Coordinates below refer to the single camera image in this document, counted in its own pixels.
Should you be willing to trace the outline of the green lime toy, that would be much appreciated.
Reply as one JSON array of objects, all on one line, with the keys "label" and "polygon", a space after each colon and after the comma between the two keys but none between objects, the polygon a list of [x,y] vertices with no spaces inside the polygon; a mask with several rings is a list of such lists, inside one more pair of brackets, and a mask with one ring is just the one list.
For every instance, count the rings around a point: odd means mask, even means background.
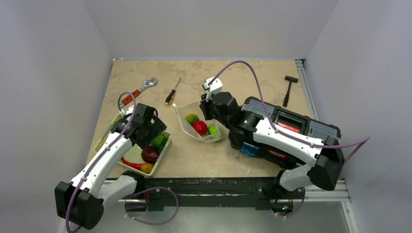
[{"label": "green lime toy", "polygon": [[213,134],[220,134],[220,130],[215,124],[210,124],[208,126],[208,134],[213,135]]}]

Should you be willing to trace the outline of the clear zip top bag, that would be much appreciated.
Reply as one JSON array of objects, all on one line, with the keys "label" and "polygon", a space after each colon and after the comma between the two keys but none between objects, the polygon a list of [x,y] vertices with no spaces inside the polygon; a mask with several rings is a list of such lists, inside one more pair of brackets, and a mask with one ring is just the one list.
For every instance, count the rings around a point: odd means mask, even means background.
[{"label": "clear zip top bag", "polygon": [[185,106],[173,107],[176,110],[181,129],[187,135],[205,143],[217,142],[223,139],[223,128],[217,120],[206,120],[199,102],[192,102]]}]

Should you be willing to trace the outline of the red apple toy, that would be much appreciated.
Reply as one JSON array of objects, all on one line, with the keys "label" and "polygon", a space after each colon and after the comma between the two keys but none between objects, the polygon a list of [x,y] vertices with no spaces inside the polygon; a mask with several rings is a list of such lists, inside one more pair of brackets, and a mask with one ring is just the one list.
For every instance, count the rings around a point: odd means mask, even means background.
[{"label": "red apple toy", "polygon": [[195,122],[192,127],[200,136],[206,136],[208,134],[208,125],[201,120]]}]

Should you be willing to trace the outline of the green yellow fruit toy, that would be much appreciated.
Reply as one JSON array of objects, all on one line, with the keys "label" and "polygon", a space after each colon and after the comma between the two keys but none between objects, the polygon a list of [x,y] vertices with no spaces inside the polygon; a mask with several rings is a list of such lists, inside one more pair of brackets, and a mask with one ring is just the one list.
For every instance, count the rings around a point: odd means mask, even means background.
[{"label": "green yellow fruit toy", "polygon": [[196,114],[187,114],[185,116],[185,120],[190,124],[193,125],[195,122],[199,121],[199,117]]}]

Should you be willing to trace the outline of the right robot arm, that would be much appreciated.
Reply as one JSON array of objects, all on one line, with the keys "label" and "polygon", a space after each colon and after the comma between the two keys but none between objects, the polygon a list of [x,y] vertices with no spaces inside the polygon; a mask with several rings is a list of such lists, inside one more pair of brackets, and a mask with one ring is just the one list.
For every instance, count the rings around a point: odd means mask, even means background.
[{"label": "right robot arm", "polygon": [[270,116],[256,113],[259,99],[249,97],[239,106],[228,92],[201,95],[200,109],[205,119],[215,119],[228,130],[230,146],[254,158],[279,165],[273,192],[283,198],[297,188],[315,185],[333,191],[344,165],[336,136],[314,137],[312,125],[319,121],[266,104]]}]

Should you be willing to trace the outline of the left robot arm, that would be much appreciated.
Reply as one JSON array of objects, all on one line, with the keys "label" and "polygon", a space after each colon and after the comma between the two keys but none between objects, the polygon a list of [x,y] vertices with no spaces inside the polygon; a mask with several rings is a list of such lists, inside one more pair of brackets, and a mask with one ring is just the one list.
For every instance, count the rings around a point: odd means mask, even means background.
[{"label": "left robot arm", "polygon": [[122,175],[106,187],[103,183],[133,146],[148,147],[167,127],[155,108],[142,103],[121,111],[121,115],[89,164],[68,183],[60,182],[54,190],[57,215],[66,221],[68,232],[71,223],[93,229],[106,207],[124,196],[138,199],[145,192],[145,185],[134,176]]}]

